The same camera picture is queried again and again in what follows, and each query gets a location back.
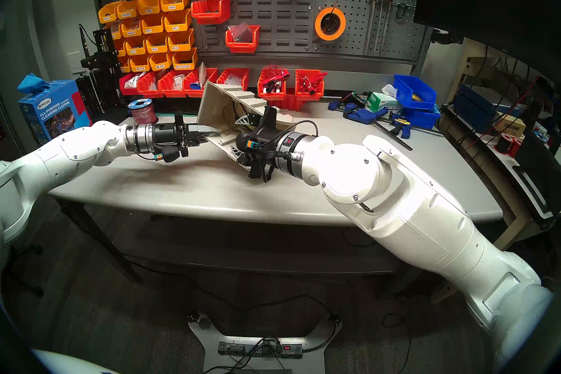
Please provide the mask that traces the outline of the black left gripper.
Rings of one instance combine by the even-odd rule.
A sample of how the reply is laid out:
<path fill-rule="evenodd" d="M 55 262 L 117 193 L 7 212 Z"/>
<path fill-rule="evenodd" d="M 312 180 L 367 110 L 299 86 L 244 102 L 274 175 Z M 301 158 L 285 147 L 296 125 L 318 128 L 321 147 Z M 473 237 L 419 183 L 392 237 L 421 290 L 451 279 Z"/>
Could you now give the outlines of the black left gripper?
<path fill-rule="evenodd" d="M 188 147 L 207 143 L 209 137 L 220 135 L 210 126 L 186 126 L 182 113 L 174 114 L 173 123 L 152 125 L 153 155 L 155 159 L 178 159 L 188 157 Z"/>

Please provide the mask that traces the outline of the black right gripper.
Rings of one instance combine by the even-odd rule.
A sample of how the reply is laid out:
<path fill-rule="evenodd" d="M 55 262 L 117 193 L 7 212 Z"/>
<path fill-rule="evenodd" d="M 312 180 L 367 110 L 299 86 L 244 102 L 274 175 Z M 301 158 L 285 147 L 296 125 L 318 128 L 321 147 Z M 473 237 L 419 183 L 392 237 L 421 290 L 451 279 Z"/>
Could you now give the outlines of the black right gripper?
<path fill-rule="evenodd" d="M 257 146 L 255 154 L 241 152 L 235 145 L 230 145 L 231 154 L 236 163 L 247 169 L 249 179 L 260 179 L 264 183 L 270 181 L 276 167 L 276 148 L 282 133 L 277 130 L 277 109 L 263 106 L 263 112 L 247 112 L 234 121 L 239 132 L 254 135 Z"/>

